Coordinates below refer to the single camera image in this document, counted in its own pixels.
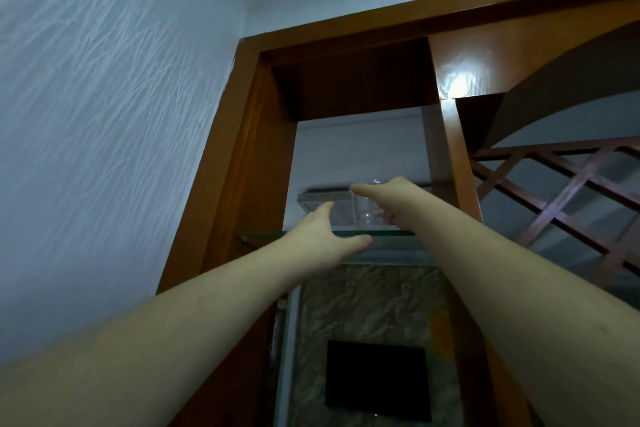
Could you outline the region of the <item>brown wooden lattice panel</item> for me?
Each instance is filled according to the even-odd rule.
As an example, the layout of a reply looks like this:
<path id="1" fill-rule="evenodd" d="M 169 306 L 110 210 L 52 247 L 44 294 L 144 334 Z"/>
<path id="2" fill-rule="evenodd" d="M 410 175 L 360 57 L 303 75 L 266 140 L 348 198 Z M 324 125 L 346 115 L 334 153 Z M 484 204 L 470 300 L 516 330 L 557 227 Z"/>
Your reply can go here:
<path id="1" fill-rule="evenodd" d="M 640 241 L 640 194 L 600 175 L 605 160 L 616 152 L 640 161 L 640 137 L 485 148 L 471 153 L 469 160 L 472 174 L 482 181 L 476 189 L 479 201 L 496 189 L 536 214 L 536 219 L 517 238 L 519 245 L 530 246 L 552 224 L 601 254 L 601 261 L 591 272 L 589 281 L 604 287 L 622 270 L 640 279 L 640 254 L 633 246 L 635 240 Z M 568 183 L 550 201 L 534 196 L 508 179 L 508 174 L 524 159 L 562 174 L 569 178 Z M 636 213 L 616 242 L 599 236 L 588 225 L 564 212 L 564 207 L 583 187 Z"/>

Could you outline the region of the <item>person's left forearm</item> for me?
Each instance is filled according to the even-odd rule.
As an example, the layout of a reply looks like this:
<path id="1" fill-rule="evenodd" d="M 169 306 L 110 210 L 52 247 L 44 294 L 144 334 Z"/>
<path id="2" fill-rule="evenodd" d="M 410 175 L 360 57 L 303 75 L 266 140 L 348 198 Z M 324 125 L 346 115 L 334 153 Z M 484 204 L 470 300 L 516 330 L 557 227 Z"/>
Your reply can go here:
<path id="1" fill-rule="evenodd" d="M 0 427 L 166 427 L 303 268 L 273 243 L 14 365 Z"/>

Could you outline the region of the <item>brown wooden cabinet frame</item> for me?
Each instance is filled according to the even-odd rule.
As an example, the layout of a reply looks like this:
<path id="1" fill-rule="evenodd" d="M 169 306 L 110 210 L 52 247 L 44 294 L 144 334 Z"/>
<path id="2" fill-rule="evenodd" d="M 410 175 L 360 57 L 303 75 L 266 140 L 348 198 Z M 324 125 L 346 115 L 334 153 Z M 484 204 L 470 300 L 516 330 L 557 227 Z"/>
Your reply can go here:
<path id="1" fill-rule="evenodd" d="M 640 0 L 418 0 L 242 39 L 158 293 L 250 251 L 285 216 L 300 122 L 418 108 L 436 195 L 481 219 L 469 155 L 640 90 Z M 544 201 L 569 178 L 524 159 Z M 587 187 L 564 207 L 616 242 L 636 213 Z"/>

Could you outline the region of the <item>person's right forearm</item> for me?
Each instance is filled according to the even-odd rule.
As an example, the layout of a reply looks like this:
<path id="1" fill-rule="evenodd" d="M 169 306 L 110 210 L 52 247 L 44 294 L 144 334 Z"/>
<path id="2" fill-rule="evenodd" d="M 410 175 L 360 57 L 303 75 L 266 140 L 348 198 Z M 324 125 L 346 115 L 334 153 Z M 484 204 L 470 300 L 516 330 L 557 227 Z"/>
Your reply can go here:
<path id="1" fill-rule="evenodd" d="M 547 427 L 640 427 L 640 311 L 415 186 L 399 208 Z"/>

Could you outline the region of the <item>silver metal strip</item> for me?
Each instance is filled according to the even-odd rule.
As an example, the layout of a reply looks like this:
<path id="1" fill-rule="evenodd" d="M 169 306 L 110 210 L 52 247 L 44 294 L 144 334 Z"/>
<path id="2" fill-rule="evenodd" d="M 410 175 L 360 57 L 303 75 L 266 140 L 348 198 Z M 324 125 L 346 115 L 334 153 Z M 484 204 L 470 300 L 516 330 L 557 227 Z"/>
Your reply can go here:
<path id="1" fill-rule="evenodd" d="M 301 289 L 287 295 L 273 427 L 289 427 Z"/>

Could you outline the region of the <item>black square panel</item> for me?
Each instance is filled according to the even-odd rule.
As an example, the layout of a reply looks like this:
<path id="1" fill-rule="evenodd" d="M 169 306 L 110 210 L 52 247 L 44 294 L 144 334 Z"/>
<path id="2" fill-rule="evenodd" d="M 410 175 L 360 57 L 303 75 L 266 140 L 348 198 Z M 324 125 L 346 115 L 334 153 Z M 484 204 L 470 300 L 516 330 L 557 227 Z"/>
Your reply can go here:
<path id="1" fill-rule="evenodd" d="M 328 341 L 324 405 L 407 421 L 432 422 L 425 349 Z"/>

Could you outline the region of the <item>marble pattern back panel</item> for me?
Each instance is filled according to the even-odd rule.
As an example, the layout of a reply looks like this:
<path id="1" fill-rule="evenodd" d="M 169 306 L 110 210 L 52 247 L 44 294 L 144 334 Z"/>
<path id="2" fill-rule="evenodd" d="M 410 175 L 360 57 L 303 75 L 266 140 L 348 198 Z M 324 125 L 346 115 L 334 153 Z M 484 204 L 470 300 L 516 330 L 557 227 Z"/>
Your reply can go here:
<path id="1" fill-rule="evenodd" d="M 434 267 L 341 266 L 302 285 L 287 427 L 464 427 L 455 361 L 430 345 L 429 315 L 445 308 Z M 326 407 L 329 340 L 425 349 L 433 422 Z"/>

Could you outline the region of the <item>small clear glass shelf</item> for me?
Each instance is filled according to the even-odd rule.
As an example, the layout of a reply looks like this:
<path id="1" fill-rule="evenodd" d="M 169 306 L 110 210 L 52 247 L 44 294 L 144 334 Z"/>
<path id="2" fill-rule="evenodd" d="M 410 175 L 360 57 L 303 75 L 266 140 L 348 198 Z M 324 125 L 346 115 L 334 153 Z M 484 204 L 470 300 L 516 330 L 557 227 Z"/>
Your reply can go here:
<path id="1" fill-rule="evenodd" d="M 296 198 L 297 204 L 306 212 L 316 210 L 325 202 L 333 202 L 333 212 L 339 216 L 353 219 L 353 198 L 347 187 L 311 188 L 300 192 Z"/>

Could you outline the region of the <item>person's right hand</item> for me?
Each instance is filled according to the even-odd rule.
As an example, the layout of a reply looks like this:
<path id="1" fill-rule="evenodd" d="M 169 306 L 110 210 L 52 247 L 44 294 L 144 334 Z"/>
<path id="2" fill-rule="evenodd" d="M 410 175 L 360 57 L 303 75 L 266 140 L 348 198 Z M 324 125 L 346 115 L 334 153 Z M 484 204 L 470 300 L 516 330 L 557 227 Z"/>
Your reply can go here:
<path id="1" fill-rule="evenodd" d="M 404 177 L 383 183 L 385 198 L 373 199 L 385 212 L 390 226 L 414 232 L 424 212 L 425 203 L 432 197 Z"/>

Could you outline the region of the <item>person's left hand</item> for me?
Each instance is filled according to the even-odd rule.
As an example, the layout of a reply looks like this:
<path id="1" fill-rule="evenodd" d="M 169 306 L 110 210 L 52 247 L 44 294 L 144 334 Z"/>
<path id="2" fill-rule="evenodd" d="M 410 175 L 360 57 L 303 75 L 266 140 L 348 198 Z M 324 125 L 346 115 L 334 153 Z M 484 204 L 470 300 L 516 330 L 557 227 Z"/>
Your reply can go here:
<path id="1" fill-rule="evenodd" d="M 339 266 L 349 257 L 340 256 L 340 237 L 330 223 L 333 202 L 308 213 L 278 241 L 288 274 L 299 284 Z"/>

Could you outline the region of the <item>clear glass cup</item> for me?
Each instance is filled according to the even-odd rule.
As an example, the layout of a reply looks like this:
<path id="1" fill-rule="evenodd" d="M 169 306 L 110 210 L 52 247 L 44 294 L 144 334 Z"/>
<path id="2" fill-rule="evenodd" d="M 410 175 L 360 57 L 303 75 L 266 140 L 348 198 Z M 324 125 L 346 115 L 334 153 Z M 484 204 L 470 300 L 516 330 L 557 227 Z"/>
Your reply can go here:
<path id="1" fill-rule="evenodd" d="M 359 230 L 386 230 L 390 228 L 386 212 L 371 198 L 355 194 L 349 187 L 355 226 Z"/>

